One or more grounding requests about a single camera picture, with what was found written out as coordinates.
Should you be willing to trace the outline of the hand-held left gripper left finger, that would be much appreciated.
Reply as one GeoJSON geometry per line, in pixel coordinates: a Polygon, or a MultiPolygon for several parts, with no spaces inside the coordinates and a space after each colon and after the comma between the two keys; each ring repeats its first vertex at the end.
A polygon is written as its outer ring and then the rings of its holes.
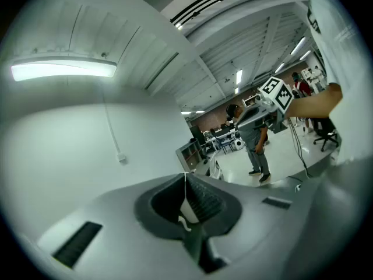
{"type": "Polygon", "coordinates": [[[179,224],[185,199],[185,175],[178,174],[137,198],[135,216],[151,234],[161,239],[183,240],[185,229],[179,224]]]}

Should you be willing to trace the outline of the white chair frame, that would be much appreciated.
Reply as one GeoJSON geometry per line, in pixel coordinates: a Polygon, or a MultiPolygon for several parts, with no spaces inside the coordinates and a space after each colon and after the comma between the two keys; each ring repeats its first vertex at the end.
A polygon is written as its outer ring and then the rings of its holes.
{"type": "Polygon", "coordinates": [[[213,179],[218,179],[218,180],[223,181],[224,180],[223,172],[216,160],[216,155],[217,155],[217,152],[212,154],[212,156],[210,157],[209,168],[205,175],[213,179]]]}

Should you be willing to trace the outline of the ceiling strip lights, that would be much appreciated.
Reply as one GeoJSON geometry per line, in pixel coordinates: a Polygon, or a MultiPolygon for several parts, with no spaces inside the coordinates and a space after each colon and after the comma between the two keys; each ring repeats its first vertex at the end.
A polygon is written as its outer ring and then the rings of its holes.
{"type": "Polygon", "coordinates": [[[302,62],[304,60],[302,55],[312,45],[311,35],[305,33],[297,37],[295,42],[267,52],[246,66],[237,67],[222,79],[221,88],[226,91],[226,97],[217,97],[205,90],[191,100],[191,105],[185,104],[181,109],[181,114],[187,119],[192,119],[194,116],[215,109],[247,90],[254,90],[271,76],[277,76],[292,65],[302,62]]]}

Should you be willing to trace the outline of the white t-shirt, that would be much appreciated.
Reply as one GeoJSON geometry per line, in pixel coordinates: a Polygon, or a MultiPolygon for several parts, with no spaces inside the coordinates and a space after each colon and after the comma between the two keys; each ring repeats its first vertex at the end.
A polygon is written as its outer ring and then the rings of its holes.
{"type": "Polygon", "coordinates": [[[330,113],[342,139],[337,163],[373,156],[373,59],[368,47],[339,0],[309,0],[307,16],[326,81],[342,91],[330,113]]]}

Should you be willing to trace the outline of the black office chair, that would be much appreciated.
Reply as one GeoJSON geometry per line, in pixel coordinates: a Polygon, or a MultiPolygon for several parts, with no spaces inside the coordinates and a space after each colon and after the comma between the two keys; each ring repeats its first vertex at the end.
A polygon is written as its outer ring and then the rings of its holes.
{"type": "Polygon", "coordinates": [[[336,148],[339,147],[339,142],[337,140],[337,133],[334,124],[329,118],[313,118],[314,131],[317,134],[317,138],[314,139],[313,144],[322,141],[321,152],[325,151],[325,145],[328,141],[334,143],[336,148]]]}

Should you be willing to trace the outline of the long ceiling light fixture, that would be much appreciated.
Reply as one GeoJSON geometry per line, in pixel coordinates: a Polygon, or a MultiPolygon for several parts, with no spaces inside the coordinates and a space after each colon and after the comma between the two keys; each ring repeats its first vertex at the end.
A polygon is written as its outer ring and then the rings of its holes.
{"type": "Polygon", "coordinates": [[[86,57],[50,56],[14,61],[10,70],[16,82],[52,76],[112,78],[117,70],[117,64],[86,57]]]}

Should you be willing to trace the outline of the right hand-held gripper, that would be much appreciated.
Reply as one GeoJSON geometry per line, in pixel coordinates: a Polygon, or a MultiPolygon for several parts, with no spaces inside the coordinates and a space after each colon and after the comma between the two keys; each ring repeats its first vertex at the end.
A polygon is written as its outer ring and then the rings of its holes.
{"type": "Polygon", "coordinates": [[[255,100],[259,106],[247,107],[238,119],[236,126],[239,131],[257,130],[262,128],[264,124],[274,134],[287,129],[283,121],[286,111],[294,100],[288,84],[282,79],[271,76],[259,88],[255,100]]]}

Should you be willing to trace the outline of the open cubby shelf cabinet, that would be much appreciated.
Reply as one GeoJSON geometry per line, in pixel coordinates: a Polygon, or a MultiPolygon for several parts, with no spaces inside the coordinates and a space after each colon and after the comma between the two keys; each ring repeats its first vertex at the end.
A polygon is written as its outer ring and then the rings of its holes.
{"type": "Polygon", "coordinates": [[[204,153],[202,146],[196,139],[192,138],[175,152],[185,172],[194,173],[204,168],[207,169],[209,157],[204,153]]]}

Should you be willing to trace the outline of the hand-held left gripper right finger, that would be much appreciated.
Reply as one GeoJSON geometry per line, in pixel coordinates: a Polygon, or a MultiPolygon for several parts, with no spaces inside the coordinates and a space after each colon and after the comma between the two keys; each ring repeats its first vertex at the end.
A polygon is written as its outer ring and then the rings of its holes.
{"type": "Polygon", "coordinates": [[[227,234],[242,214],[235,196],[193,174],[187,175],[187,201],[206,238],[227,234]]]}

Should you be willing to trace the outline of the person's right forearm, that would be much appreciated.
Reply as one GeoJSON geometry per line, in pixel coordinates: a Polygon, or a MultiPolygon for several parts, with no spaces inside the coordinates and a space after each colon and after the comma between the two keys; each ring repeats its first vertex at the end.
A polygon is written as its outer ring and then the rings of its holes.
{"type": "Polygon", "coordinates": [[[341,87],[330,83],[324,91],[314,96],[294,99],[286,111],[285,119],[291,117],[327,118],[341,99],[341,87]]]}

